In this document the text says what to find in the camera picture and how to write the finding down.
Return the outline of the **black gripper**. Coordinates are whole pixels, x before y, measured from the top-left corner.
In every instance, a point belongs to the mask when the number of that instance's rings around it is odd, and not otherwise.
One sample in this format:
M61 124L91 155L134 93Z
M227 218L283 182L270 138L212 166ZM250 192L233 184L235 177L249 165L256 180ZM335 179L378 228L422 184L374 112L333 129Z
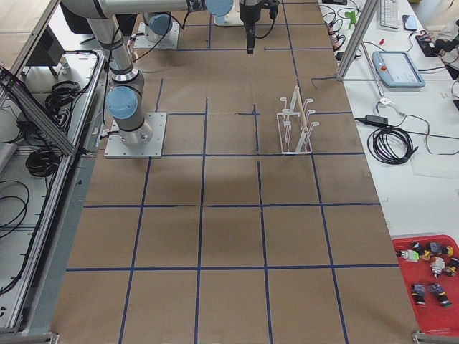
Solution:
M275 20L278 15L278 0L239 0L240 19L245 24L247 53L253 54L255 48L256 25L261 18L261 10L268 9L269 16Z

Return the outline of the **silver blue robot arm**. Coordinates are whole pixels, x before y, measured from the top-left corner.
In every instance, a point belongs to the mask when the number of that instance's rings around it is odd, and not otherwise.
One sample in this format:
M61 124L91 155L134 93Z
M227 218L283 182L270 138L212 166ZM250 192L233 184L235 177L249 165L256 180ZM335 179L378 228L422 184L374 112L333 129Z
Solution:
M158 34L169 33L172 11L193 13L208 11L214 16L224 16L232 9L232 1L63 1L73 14L87 19L100 48L103 50L114 82L106 96L105 104L118 124L120 139L126 145L148 142L153 128L142 113L144 79L134 67L134 60L124 42L118 20L119 14L141 14L149 24L164 14Z
M166 36L173 27L173 20L168 12L144 12L145 36L150 42L157 42Z

